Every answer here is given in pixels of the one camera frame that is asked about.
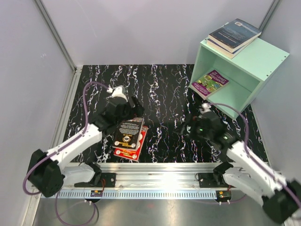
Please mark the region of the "black paperback book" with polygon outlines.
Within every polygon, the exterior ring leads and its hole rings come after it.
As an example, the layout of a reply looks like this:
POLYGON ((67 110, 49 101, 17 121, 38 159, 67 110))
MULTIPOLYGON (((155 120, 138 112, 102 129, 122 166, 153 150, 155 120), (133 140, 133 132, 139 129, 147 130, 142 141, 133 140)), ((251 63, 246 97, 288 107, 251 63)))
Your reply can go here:
POLYGON ((115 132, 112 147, 136 151, 143 125, 143 117, 122 121, 115 132))

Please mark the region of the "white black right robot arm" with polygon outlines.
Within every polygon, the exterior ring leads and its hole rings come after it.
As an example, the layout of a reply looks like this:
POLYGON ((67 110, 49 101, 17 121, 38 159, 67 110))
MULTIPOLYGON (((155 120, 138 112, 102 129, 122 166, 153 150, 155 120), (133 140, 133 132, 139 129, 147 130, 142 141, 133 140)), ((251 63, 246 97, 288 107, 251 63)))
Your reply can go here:
POLYGON ((301 185, 288 181, 265 164, 222 120, 210 110, 200 116, 189 115, 176 126, 175 132, 197 141, 206 140, 215 149, 240 164, 245 173, 231 163, 223 162, 213 170, 213 182, 218 187, 238 188, 255 200, 275 223, 282 224, 301 208, 301 185))

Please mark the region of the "dark blue hardcover book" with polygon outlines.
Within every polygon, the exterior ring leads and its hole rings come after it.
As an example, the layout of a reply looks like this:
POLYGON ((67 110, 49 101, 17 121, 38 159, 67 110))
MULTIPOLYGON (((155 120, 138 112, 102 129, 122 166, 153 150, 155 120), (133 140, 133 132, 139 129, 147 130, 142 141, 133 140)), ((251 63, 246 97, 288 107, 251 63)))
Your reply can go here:
POLYGON ((207 39, 211 39, 228 51, 234 52, 260 35, 261 30, 237 18, 210 33, 207 39))

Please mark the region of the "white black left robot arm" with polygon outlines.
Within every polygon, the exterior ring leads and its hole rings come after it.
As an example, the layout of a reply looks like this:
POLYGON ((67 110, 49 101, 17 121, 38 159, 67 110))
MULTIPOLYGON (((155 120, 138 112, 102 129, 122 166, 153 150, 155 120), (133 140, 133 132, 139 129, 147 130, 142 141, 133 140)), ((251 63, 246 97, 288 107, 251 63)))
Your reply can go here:
POLYGON ((45 152, 36 150, 31 156, 25 179, 45 197, 55 195, 67 185, 100 186, 103 179, 98 164, 86 162, 70 167, 69 163, 80 153, 117 131, 122 122, 142 117, 143 114, 144 107, 135 96, 128 100, 121 97, 110 98, 107 106, 92 116, 80 132, 45 152))

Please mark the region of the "purple Treehouse book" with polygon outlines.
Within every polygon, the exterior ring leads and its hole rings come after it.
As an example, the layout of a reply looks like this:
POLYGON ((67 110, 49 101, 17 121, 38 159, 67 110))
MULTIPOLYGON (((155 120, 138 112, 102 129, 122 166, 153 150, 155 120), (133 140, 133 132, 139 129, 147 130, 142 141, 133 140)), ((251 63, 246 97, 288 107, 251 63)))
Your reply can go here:
POLYGON ((195 82, 192 82, 191 89, 202 99, 206 100, 228 83, 229 80, 227 78, 225 78, 217 70, 212 70, 199 77, 195 82))

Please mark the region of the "blue orange paperback book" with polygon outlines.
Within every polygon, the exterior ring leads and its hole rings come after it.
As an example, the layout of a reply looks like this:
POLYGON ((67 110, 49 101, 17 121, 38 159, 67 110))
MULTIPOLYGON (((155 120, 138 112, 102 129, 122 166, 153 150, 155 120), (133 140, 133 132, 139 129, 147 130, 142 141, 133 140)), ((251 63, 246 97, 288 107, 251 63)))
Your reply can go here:
POLYGON ((223 54, 224 56, 228 57, 229 59, 233 59, 236 55, 238 55, 245 47, 247 47, 247 45, 242 46, 241 48, 239 48, 238 50, 234 51, 234 52, 230 52, 227 49, 223 48, 222 46, 218 45, 217 43, 215 43, 214 41, 212 41, 211 39, 207 39, 206 40, 206 44, 208 46, 210 46, 211 48, 215 49, 216 51, 218 51, 219 53, 223 54))

